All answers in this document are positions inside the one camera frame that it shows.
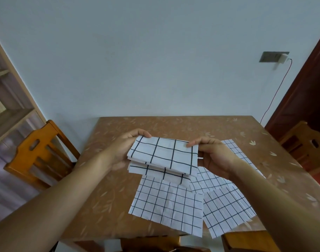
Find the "brown leaf-patterned tablecloth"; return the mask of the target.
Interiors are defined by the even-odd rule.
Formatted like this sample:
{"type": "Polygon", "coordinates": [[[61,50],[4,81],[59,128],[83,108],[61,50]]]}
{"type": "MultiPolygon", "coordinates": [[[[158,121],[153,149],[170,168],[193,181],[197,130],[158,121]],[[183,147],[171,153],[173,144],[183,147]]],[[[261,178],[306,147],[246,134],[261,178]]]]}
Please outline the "brown leaf-patterned tablecloth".
{"type": "MultiPolygon", "coordinates": [[[[190,141],[200,136],[232,139],[267,180],[320,219],[320,186],[252,116],[102,117],[75,168],[84,165],[125,131],[190,141]]],[[[183,232],[128,213],[141,175],[127,167],[110,172],[64,231],[61,240],[178,236],[183,232]]]]}

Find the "dark brown wooden door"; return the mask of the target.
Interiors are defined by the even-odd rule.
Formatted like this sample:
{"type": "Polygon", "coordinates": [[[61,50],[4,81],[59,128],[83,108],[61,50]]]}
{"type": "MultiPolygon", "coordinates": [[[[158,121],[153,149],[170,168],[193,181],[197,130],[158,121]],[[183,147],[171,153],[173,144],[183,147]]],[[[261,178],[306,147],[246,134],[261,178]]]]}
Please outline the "dark brown wooden door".
{"type": "Polygon", "coordinates": [[[320,39],[265,129],[279,141],[300,121],[320,132],[320,39]]]}

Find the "orange wooden chair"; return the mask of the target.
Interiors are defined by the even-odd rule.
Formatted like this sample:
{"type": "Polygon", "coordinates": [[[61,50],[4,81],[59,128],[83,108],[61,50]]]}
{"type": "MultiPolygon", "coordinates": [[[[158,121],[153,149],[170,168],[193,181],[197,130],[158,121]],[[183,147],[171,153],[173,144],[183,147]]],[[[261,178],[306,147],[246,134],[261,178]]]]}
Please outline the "orange wooden chair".
{"type": "Polygon", "coordinates": [[[230,232],[221,239],[225,252],[281,252],[266,230],[230,232]]]}
{"type": "Polygon", "coordinates": [[[48,120],[42,128],[32,131],[17,146],[14,158],[4,166],[4,170],[35,189],[48,189],[51,185],[30,173],[32,166],[56,181],[66,177],[75,167],[75,162],[53,144],[55,137],[61,140],[77,160],[80,158],[81,154],[60,128],[52,120],[48,120]]]}
{"type": "Polygon", "coordinates": [[[310,175],[320,173],[320,132],[307,122],[297,123],[278,142],[310,175]]]}

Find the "small-grid white cloth piece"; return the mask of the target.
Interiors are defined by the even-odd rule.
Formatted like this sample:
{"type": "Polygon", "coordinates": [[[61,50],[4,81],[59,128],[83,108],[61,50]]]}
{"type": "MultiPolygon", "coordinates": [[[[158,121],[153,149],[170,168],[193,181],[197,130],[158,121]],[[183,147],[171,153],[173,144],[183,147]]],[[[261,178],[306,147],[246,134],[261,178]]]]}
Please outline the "small-grid white cloth piece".
{"type": "Polygon", "coordinates": [[[175,183],[142,175],[129,214],[203,236],[204,196],[175,183]]]}
{"type": "MultiPolygon", "coordinates": [[[[235,155],[237,155],[241,160],[247,162],[256,172],[263,176],[263,173],[256,168],[251,160],[243,153],[243,151],[238,147],[238,145],[232,139],[222,140],[222,143],[226,145],[235,155]]],[[[193,193],[204,194],[205,192],[221,189],[224,187],[236,188],[233,182],[219,177],[205,167],[198,166],[197,177],[192,177],[189,188],[193,193]]]]}
{"type": "Polygon", "coordinates": [[[251,221],[255,216],[256,212],[236,186],[204,193],[203,220],[213,239],[251,221]]]}

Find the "person's left hand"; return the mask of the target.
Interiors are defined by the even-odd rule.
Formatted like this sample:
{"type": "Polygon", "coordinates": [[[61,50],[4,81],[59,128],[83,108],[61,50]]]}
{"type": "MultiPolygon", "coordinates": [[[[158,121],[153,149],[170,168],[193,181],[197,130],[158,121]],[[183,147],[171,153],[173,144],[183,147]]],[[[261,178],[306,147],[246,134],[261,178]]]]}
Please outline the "person's left hand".
{"type": "Polygon", "coordinates": [[[108,155],[110,156],[110,170],[116,171],[128,165],[129,160],[127,154],[136,139],[130,138],[130,131],[128,131],[115,139],[113,143],[106,149],[108,155]]]}

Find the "person's right forearm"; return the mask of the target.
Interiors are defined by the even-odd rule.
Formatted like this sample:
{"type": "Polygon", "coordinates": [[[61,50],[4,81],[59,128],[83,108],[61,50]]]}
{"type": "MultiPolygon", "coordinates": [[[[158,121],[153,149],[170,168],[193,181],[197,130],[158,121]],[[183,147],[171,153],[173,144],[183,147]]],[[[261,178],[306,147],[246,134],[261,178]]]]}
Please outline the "person's right forearm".
{"type": "Polygon", "coordinates": [[[320,219],[241,159],[225,165],[281,252],[320,252],[320,219]]]}

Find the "person's right hand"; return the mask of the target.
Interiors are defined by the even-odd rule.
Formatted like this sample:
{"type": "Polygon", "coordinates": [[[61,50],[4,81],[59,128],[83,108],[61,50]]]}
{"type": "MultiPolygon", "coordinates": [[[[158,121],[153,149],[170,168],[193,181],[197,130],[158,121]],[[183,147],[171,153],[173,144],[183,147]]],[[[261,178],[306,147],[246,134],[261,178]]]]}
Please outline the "person's right hand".
{"type": "Polygon", "coordinates": [[[198,148],[198,165],[205,167],[213,174],[232,180],[241,161],[220,140],[214,138],[214,148],[198,148]]]}

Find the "wooden shelf unit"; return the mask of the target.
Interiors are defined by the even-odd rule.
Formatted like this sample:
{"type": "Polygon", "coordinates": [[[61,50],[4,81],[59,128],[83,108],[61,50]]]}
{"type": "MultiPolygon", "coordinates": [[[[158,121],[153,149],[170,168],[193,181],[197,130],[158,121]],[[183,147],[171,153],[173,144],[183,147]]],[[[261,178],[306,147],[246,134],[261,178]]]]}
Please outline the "wooden shelf unit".
{"type": "Polygon", "coordinates": [[[0,43],[0,142],[28,120],[33,130],[46,123],[0,43]]]}

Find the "grey wall socket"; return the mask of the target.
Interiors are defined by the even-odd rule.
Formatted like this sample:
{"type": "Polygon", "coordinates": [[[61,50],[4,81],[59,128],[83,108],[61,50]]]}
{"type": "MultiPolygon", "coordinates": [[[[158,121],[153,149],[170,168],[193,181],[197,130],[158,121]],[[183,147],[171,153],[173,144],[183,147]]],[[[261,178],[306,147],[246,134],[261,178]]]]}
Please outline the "grey wall socket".
{"type": "Polygon", "coordinates": [[[283,51],[264,51],[260,57],[259,62],[261,63],[277,63],[278,59],[280,57],[280,54],[287,53],[289,55],[289,52],[283,52],[283,51]]]}

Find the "person's left forearm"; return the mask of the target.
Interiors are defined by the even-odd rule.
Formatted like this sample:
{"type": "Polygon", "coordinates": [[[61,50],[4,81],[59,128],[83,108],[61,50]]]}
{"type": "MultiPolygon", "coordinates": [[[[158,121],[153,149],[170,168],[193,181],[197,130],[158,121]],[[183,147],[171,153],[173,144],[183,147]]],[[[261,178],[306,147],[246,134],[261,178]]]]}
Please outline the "person's left forearm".
{"type": "Polygon", "coordinates": [[[0,252],[49,252],[99,182],[119,166],[103,151],[0,222],[0,252]]]}

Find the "large-grid white cloth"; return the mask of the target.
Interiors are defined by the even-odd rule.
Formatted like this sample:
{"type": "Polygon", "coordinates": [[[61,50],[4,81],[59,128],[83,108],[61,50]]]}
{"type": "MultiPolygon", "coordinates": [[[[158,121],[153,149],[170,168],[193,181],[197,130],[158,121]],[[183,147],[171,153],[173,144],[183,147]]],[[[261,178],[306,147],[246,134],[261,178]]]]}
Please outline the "large-grid white cloth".
{"type": "Polygon", "coordinates": [[[191,190],[199,174],[198,146],[184,140],[138,136],[127,153],[128,171],[172,182],[191,190]]]}

